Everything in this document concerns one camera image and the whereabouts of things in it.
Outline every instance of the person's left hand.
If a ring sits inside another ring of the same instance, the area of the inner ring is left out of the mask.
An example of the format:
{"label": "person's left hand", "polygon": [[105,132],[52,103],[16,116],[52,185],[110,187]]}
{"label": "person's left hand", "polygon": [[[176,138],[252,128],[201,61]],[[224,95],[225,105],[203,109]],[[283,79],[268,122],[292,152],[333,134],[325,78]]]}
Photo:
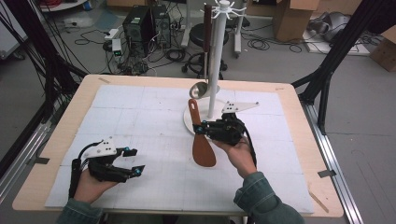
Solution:
{"label": "person's left hand", "polygon": [[84,203],[93,203],[106,190],[113,188],[117,184],[117,182],[110,181],[101,182],[91,176],[90,171],[86,169],[81,173],[74,199]]}

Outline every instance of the computer tower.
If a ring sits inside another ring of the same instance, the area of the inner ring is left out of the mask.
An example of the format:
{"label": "computer tower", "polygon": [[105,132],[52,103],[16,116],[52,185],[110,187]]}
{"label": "computer tower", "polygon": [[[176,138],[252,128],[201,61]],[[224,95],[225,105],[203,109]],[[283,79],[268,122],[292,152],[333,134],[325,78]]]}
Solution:
{"label": "computer tower", "polygon": [[154,29],[157,45],[165,49],[171,48],[171,30],[169,14],[166,13],[165,5],[151,7],[152,19],[154,20]]}
{"label": "computer tower", "polygon": [[146,57],[149,54],[149,41],[154,37],[149,6],[133,6],[122,23],[130,54]]}

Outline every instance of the cardboard box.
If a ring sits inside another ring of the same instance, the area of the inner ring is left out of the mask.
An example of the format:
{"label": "cardboard box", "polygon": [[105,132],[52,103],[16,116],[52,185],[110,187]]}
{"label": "cardboard box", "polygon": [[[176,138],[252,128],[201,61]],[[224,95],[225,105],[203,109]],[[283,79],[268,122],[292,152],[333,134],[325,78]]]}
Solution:
{"label": "cardboard box", "polygon": [[390,40],[384,38],[370,54],[370,58],[389,72],[396,72],[396,44]]}
{"label": "cardboard box", "polygon": [[396,44],[396,25],[390,27],[386,32],[382,33],[382,36]]}
{"label": "cardboard box", "polygon": [[110,7],[147,6],[148,4],[149,0],[107,0],[107,5]]}
{"label": "cardboard box", "polygon": [[274,37],[299,43],[319,0],[279,0],[273,17]]}
{"label": "cardboard box", "polygon": [[321,0],[314,13],[321,15],[323,12],[337,11],[346,15],[352,15],[360,3],[361,0]]}

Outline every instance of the wooden table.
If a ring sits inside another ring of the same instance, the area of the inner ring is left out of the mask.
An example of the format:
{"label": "wooden table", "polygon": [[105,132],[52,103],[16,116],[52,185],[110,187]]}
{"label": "wooden table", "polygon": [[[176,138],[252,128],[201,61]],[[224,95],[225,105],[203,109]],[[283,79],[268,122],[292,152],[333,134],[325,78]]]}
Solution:
{"label": "wooden table", "polygon": [[[189,78],[86,76],[41,153],[41,157],[50,158],[49,163],[45,165],[36,164],[34,166],[17,195],[13,203],[13,208],[27,211],[59,210],[45,207],[45,201],[50,194],[64,154],[70,148],[78,127],[83,121],[101,85],[111,84],[189,89],[196,82],[196,79]],[[219,85],[225,90],[264,91],[278,94],[314,205],[315,212],[306,216],[341,217],[344,214],[344,210],[331,179],[329,177],[320,178],[318,175],[318,172],[326,170],[326,166],[320,155],[315,137],[309,127],[295,89],[290,84],[284,83],[220,80]]]}

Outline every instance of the brown spatula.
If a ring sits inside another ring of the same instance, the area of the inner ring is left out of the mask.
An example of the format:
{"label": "brown spatula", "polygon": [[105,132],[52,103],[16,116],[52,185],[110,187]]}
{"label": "brown spatula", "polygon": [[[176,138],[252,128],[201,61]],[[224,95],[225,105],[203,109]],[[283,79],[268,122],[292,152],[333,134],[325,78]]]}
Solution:
{"label": "brown spatula", "polygon": [[[199,116],[198,104],[194,99],[189,100],[189,109],[192,124],[200,125],[201,118]],[[198,165],[204,167],[212,167],[216,165],[215,152],[203,134],[196,133],[194,136],[194,142],[192,143],[192,157]]]}

